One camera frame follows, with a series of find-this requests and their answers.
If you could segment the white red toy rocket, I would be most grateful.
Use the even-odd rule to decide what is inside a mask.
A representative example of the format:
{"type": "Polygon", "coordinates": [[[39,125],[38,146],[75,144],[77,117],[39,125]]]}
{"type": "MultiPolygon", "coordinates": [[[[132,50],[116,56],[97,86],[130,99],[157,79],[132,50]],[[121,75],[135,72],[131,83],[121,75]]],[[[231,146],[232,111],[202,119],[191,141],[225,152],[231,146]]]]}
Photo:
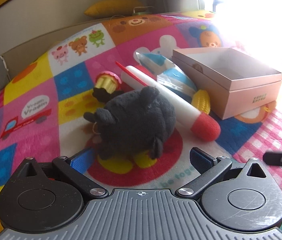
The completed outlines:
{"type": "Polygon", "coordinates": [[[216,120],[208,114],[199,111],[180,96],[167,89],[157,81],[144,74],[134,66],[123,66],[119,62],[116,65],[122,70],[121,79],[133,89],[141,89],[146,86],[155,87],[160,94],[174,106],[176,119],[183,127],[191,131],[198,139],[210,142],[216,140],[221,128],[216,120]]]}

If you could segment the yellow toy corn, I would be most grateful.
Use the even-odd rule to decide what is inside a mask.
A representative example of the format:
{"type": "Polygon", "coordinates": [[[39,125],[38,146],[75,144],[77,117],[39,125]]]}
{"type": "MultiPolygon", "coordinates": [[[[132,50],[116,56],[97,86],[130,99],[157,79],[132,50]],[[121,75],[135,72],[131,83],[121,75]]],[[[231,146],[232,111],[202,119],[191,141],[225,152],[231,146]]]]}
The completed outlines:
{"type": "Polygon", "coordinates": [[[209,115],[210,113],[210,97],[206,90],[198,90],[192,98],[191,105],[199,111],[209,115]]]}

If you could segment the black plush toy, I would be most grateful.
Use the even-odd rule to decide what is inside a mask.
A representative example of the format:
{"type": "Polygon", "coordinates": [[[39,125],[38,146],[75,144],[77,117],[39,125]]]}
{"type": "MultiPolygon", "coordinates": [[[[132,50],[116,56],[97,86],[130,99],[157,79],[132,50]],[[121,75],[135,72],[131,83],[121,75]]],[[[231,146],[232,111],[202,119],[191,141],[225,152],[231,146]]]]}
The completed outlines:
{"type": "Polygon", "coordinates": [[[143,151],[158,159],[176,125],[174,106],[151,86],[120,94],[94,113],[84,113],[84,119],[97,126],[101,137],[97,152],[102,160],[143,151]]]}

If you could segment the yellow pink toy cupcake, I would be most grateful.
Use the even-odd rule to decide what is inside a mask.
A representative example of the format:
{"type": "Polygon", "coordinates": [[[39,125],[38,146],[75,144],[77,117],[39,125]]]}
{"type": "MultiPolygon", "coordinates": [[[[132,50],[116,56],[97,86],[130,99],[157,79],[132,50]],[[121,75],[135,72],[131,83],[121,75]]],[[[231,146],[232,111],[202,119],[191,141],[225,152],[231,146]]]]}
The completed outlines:
{"type": "Polygon", "coordinates": [[[100,72],[96,77],[92,95],[102,103],[107,103],[116,96],[123,94],[121,79],[113,72],[100,72]]]}

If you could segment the blue white tissue pack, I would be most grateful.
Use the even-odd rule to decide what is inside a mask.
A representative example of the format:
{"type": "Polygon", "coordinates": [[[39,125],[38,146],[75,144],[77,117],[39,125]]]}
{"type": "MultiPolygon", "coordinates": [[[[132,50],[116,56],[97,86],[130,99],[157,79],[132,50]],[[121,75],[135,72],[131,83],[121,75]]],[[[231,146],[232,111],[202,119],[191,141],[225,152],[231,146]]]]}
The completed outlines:
{"type": "Polygon", "coordinates": [[[171,60],[154,53],[135,53],[135,58],[158,83],[170,89],[186,101],[190,101],[197,87],[171,60]]]}

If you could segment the pink cardboard box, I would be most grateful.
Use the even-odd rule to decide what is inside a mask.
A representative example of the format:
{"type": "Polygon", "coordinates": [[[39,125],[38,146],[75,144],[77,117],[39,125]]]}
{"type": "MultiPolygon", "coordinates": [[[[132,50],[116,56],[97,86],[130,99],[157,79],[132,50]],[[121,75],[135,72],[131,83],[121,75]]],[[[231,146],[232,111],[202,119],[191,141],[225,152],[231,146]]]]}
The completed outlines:
{"type": "Polygon", "coordinates": [[[222,120],[276,101],[282,73],[234,48],[175,49],[172,61],[208,92],[222,120]]]}

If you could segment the colourful cartoon play mat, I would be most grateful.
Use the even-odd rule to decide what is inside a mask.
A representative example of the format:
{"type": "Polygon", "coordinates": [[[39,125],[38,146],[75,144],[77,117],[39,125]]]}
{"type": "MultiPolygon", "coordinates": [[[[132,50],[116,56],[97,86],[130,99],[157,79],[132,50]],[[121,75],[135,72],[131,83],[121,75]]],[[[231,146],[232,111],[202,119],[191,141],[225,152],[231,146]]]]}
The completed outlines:
{"type": "MultiPolygon", "coordinates": [[[[221,46],[213,16],[201,10],[113,18],[58,36],[0,92],[0,191],[27,156],[45,163],[97,143],[83,114],[100,106],[92,96],[100,72],[120,74],[120,65],[137,65],[135,52],[170,58],[177,48],[221,46]]],[[[193,147],[240,162],[282,151],[282,84],[277,101],[221,120],[220,126],[219,138],[209,143],[178,126],[158,160],[145,153],[114,161],[95,156],[87,175],[109,189],[175,190],[197,176],[189,161],[193,147]]]]}

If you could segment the yellow cushion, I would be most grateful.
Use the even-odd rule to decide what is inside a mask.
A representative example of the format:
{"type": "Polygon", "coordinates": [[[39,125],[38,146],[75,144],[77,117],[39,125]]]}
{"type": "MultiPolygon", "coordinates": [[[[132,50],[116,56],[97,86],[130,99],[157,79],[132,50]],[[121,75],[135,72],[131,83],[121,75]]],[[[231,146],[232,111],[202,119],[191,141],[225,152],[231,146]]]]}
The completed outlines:
{"type": "Polygon", "coordinates": [[[103,0],[88,7],[84,14],[91,18],[109,18],[114,15],[129,16],[136,7],[144,4],[138,0],[103,0]]]}

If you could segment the green basket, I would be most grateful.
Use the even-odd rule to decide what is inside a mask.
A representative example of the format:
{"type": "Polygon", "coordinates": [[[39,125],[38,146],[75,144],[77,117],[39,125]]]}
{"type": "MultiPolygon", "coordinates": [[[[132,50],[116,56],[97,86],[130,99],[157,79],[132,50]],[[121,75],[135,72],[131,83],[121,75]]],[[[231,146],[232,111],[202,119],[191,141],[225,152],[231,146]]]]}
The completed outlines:
{"type": "Polygon", "coordinates": [[[151,15],[153,14],[154,10],[155,7],[153,6],[134,7],[132,15],[151,15]]]}

